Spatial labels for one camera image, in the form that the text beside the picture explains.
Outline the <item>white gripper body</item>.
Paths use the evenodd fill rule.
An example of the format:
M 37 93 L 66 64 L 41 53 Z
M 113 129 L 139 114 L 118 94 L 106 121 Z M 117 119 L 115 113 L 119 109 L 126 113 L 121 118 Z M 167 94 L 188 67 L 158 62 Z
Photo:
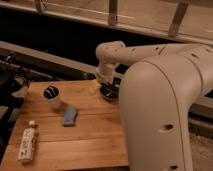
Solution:
M 96 70 L 96 79 L 99 83 L 113 83 L 115 67 L 111 64 L 99 65 Z

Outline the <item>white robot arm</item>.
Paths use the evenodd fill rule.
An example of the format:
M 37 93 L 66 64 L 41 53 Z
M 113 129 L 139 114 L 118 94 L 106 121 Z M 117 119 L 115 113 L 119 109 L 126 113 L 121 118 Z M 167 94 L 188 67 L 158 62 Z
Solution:
M 188 112 L 213 90 L 213 47 L 113 41 L 99 44 L 96 57 L 102 84 L 113 82 L 118 65 L 128 67 L 119 107 L 130 171 L 193 171 Z

